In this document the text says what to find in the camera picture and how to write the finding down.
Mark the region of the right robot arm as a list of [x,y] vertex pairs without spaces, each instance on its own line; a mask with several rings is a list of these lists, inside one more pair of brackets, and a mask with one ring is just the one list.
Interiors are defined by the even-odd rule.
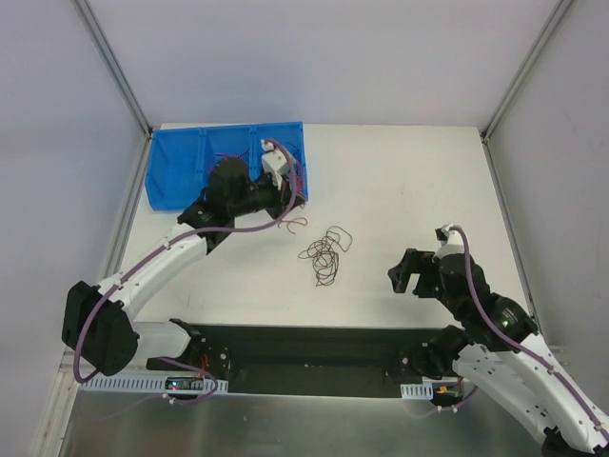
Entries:
[[438,257],[409,248],[388,271],[396,293],[419,278],[416,297],[438,300],[456,320],[409,356],[411,368],[440,380],[454,373],[505,409],[544,456],[605,456],[608,415],[576,386],[537,325],[515,301],[492,291],[461,253]]

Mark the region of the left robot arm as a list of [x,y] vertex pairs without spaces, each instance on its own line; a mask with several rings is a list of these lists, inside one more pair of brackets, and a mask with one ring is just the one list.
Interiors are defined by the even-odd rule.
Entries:
[[237,232],[237,218],[265,211],[279,223],[300,205],[304,199],[297,192],[297,169],[295,160],[277,150],[264,154],[256,180],[242,160],[221,160],[199,197],[140,260],[95,285],[80,281],[72,286],[61,340],[74,351],[73,367],[86,360],[95,374],[106,376],[134,359],[146,360],[151,368],[198,368],[204,356],[199,330],[178,318],[152,323],[136,318],[167,282]]

